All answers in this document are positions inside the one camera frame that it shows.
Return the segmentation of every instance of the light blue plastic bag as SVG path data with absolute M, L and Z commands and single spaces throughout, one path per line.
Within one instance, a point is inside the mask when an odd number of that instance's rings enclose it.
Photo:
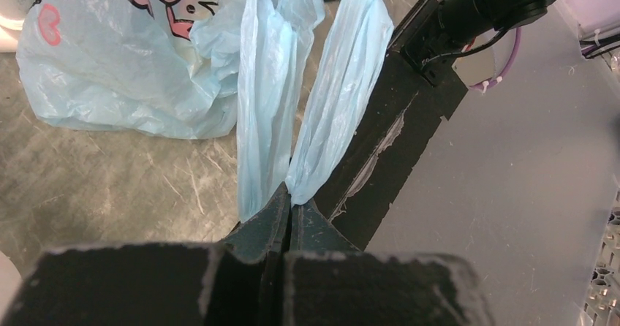
M 301 78 L 322 0 L 246 0 L 239 71 L 238 208 L 247 221 L 286 181 L 292 204 L 323 185 L 377 81 L 393 24 L 382 0 L 342 0 L 289 165 Z
M 186 139 L 228 134 L 237 121 L 244 6 L 245 0 L 37 0 L 17 53 L 32 109 L 73 129 Z

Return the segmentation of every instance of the pink heart print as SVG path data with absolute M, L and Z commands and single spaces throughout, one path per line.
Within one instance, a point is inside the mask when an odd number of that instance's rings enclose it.
M 39 30 L 43 39 L 51 46 L 60 44 L 61 37 L 58 32 L 58 24 L 60 24 L 60 14 L 58 10 L 51 4 L 43 4 L 38 17 Z

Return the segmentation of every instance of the white object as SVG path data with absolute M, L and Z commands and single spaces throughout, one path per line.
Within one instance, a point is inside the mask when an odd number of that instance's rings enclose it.
M 480 35 L 472 48 L 483 45 L 495 34 L 495 31 L 490 30 Z M 465 85 L 472 86 L 480 81 L 493 80 L 508 62 L 515 44 L 515 35 L 515 31 L 512 30 L 493 47 L 472 56 L 457 59 L 453 69 L 461 81 Z
M 620 50 L 615 50 L 611 54 L 610 68 L 614 75 L 620 81 Z
M 21 276 L 18 269 L 11 260 L 0 251 L 0 320 L 4 315 L 13 295 L 17 292 L 21 283 Z
M 17 49 L 23 20 L 33 0 L 0 0 L 0 52 Z

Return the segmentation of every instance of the marble-patterned surface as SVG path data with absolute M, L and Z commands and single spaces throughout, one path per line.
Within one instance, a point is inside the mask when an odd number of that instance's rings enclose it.
M 398 23 L 417 0 L 384 1 Z M 315 32 L 297 127 L 337 6 Z M 183 141 L 48 126 L 29 107 L 15 54 L 0 54 L 0 251 L 21 273 L 65 243 L 219 240 L 238 220 L 236 169 L 234 130 Z

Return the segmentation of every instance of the plastic bag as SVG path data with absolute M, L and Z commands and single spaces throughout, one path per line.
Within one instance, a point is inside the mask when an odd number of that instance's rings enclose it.
M 620 81 L 620 50 L 611 52 L 610 66 L 611 71 L 616 76 L 618 81 Z
M 382 0 L 342 0 L 289 164 L 311 30 L 324 15 L 322 0 L 246 0 L 237 128 L 242 222 L 282 181 L 292 204 L 310 200 L 344 155 L 368 104 L 393 24 Z
M 244 5 L 36 0 L 17 53 L 34 113 L 73 129 L 228 134 L 237 120 Z

